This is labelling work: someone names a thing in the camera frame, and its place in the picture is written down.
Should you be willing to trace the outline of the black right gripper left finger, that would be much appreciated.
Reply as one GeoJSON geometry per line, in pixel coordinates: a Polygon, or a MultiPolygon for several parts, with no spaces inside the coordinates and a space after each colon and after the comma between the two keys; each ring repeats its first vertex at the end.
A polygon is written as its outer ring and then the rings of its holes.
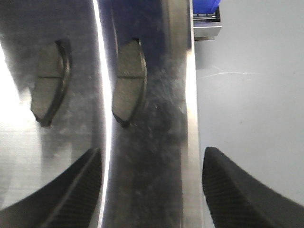
{"type": "Polygon", "coordinates": [[[101,152],[89,149],[43,188],[0,211],[2,228],[86,228],[101,188],[101,152]]]}

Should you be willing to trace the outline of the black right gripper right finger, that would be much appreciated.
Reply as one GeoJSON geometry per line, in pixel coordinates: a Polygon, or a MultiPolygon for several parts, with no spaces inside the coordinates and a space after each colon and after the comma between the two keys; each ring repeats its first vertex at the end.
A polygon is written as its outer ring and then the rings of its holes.
{"type": "Polygon", "coordinates": [[[302,228],[304,208],[267,187],[216,147],[207,147],[202,187],[217,228],[302,228]]]}

